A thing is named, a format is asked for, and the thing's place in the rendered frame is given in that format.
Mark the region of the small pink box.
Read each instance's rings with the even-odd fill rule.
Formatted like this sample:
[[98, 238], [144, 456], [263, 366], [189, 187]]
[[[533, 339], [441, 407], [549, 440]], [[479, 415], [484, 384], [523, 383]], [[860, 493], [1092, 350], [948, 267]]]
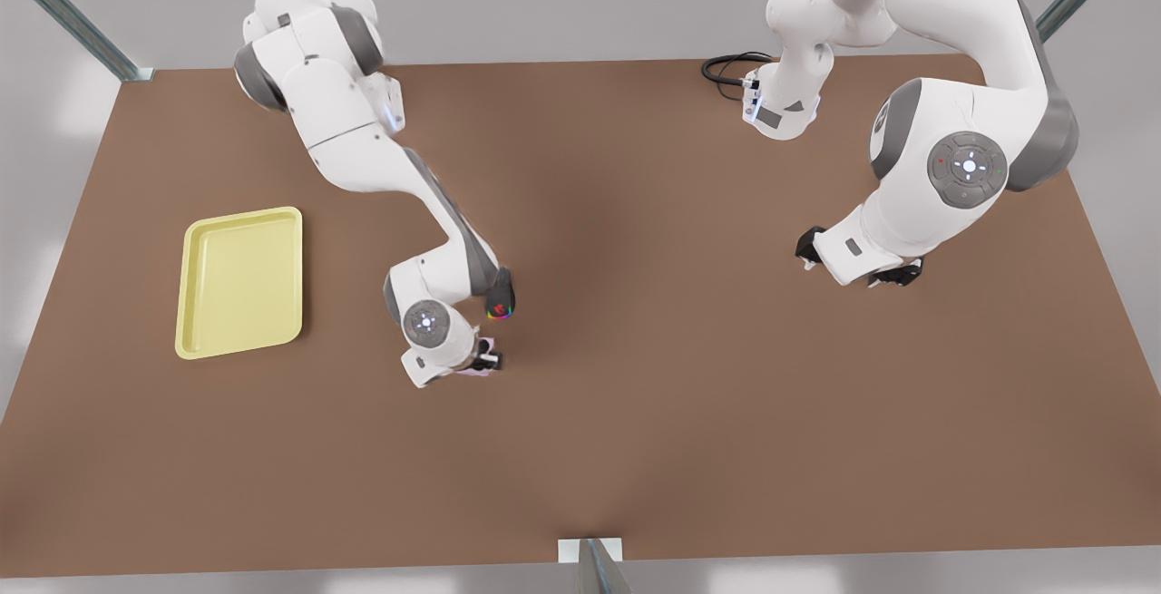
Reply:
[[497, 353], [496, 341], [490, 336], [473, 336], [473, 345], [468, 343], [468, 338], [460, 338], [454, 346], [459, 362], [453, 367], [453, 372], [457, 375], [486, 376], [490, 374], [470, 372], [469, 365], [473, 360], [482, 353]]

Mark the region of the black mouse with rainbow light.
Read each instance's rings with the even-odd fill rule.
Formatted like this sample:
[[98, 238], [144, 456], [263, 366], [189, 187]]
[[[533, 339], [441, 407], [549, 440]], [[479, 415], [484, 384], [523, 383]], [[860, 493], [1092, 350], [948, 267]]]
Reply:
[[514, 309], [515, 292], [511, 271], [507, 267], [502, 267], [485, 294], [485, 314], [489, 318], [506, 318], [514, 312]]

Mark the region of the yellow rectangular tray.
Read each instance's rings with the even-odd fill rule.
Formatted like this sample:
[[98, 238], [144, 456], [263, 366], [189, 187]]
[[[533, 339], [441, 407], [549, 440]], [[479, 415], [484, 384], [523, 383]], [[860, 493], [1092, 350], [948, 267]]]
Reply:
[[286, 345], [303, 325], [296, 207], [199, 219], [186, 230], [174, 349], [186, 360]]

